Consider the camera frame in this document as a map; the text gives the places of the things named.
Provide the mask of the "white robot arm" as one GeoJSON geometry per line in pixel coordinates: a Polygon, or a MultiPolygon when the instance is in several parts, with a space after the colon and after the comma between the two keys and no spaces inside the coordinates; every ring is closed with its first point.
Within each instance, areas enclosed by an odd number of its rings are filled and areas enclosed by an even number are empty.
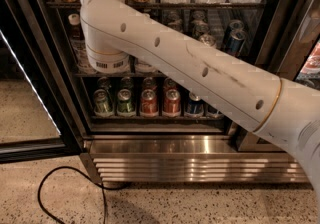
{"type": "Polygon", "coordinates": [[[190,38],[124,3],[80,0],[89,56],[141,59],[293,156],[320,197],[320,95],[190,38]]]}

